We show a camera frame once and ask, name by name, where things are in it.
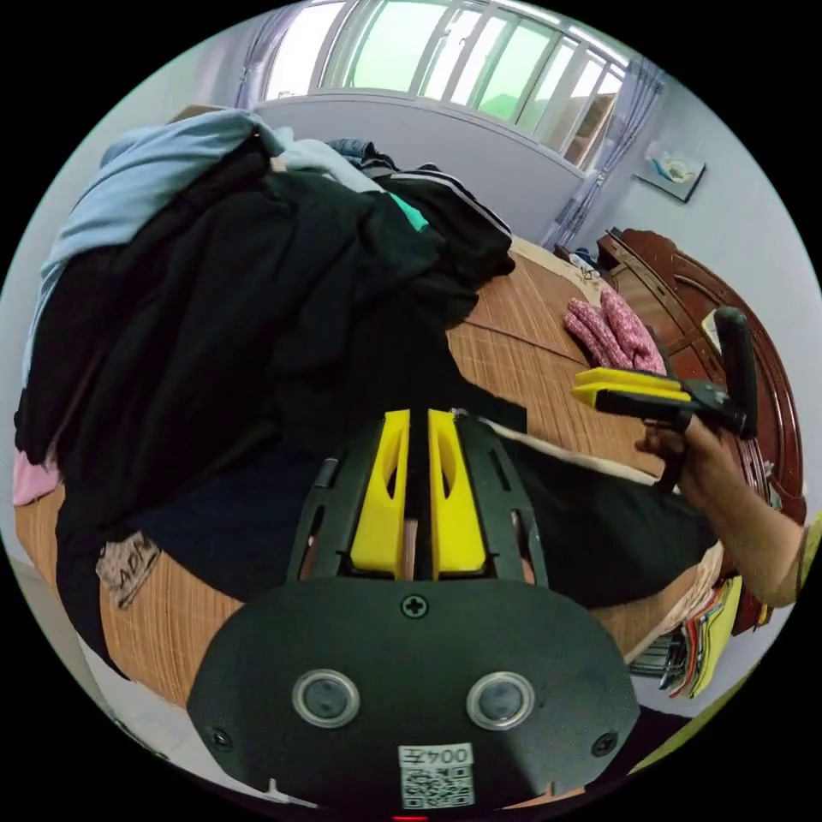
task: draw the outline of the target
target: hand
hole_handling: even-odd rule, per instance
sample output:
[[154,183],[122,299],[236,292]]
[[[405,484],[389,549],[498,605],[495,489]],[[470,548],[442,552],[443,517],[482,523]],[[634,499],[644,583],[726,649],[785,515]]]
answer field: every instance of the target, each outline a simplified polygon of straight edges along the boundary
[[742,482],[721,440],[694,415],[684,434],[669,428],[646,428],[645,437],[634,444],[638,451],[663,460],[688,449],[679,478],[679,490],[688,504],[701,512],[715,501],[718,489]]

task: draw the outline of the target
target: green fabric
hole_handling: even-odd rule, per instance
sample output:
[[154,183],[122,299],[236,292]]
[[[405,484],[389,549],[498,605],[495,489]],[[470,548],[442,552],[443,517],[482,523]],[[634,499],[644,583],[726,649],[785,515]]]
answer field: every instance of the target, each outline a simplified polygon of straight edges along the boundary
[[408,218],[408,221],[411,225],[414,226],[418,231],[422,231],[427,225],[428,221],[422,216],[421,211],[417,211],[412,205],[409,205],[405,200],[401,200],[396,194],[391,195],[394,198],[394,202],[405,213],[405,216]]

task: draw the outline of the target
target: curtain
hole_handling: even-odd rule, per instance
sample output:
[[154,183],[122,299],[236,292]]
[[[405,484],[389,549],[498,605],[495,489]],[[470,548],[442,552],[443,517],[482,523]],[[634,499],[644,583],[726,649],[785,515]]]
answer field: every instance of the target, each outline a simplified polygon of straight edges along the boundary
[[543,248],[552,251],[557,245],[570,247],[602,187],[647,125],[664,88],[664,77],[664,71],[644,57],[635,57],[628,64],[599,153],[598,167],[582,181],[551,224],[543,237]]
[[307,5],[307,2],[303,2],[283,6],[272,11],[260,24],[242,64],[240,85],[235,100],[236,108],[252,109],[259,102],[265,82],[265,71],[271,65],[271,58],[277,53],[289,26]]

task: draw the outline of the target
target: finger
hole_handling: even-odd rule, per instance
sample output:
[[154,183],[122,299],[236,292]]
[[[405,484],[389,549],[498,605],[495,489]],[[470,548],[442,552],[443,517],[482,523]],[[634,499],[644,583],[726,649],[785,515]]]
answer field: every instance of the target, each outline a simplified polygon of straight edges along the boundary
[[640,450],[657,456],[681,454],[685,450],[685,441],[670,428],[649,426],[645,433],[644,447]]

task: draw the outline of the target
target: clothing label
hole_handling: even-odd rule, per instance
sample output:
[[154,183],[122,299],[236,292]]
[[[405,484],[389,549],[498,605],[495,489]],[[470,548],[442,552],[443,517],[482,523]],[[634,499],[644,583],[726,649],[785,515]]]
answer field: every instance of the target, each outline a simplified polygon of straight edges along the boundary
[[474,752],[455,745],[401,745],[402,806],[406,810],[466,807],[474,799]]
[[146,581],[160,549],[141,533],[123,542],[107,542],[97,561],[97,576],[114,598],[117,607],[128,608]]

